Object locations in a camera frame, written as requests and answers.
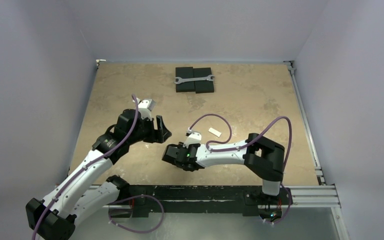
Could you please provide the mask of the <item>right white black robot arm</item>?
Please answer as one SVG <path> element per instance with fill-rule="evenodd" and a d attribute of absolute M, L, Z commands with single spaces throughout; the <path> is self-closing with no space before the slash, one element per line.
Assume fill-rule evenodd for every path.
<path fill-rule="evenodd" d="M 185 142 L 169 144 L 162 160 L 184 171 L 197 171 L 218 165 L 244 165 L 262 179 L 260 196 L 268 204 L 280 198 L 284 177 L 285 147 L 257 133 L 239 142 L 211 145 L 201 143 L 202 135 L 193 131 Z"/>

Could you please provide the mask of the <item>white remote battery cover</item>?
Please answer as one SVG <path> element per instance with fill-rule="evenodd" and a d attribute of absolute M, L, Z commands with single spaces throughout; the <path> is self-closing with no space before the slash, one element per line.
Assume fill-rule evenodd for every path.
<path fill-rule="evenodd" d="M 218 131 L 212 127 L 210 127 L 208 129 L 208 132 L 211 133 L 212 135 L 216 136 L 217 138 L 219 138 L 222 135 L 222 133 L 220 131 Z"/>

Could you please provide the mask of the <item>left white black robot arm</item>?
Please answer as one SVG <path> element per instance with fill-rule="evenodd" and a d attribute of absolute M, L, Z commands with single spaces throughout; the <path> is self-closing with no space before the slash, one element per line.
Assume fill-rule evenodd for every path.
<path fill-rule="evenodd" d="M 125 109 L 117 122 L 99 136 L 83 161 L 67 178 L 42 199 L 32 198 L 25 206 L 32 239 L 68 240 L 87 217 L 107 204 L 134 206 L 144 195 L 112 175 L 95 190 L 90 186 L 109 170 L 133 144 L 164 143 L 172 133 L 163 117 L 151 116 L 147 108 Z"/>

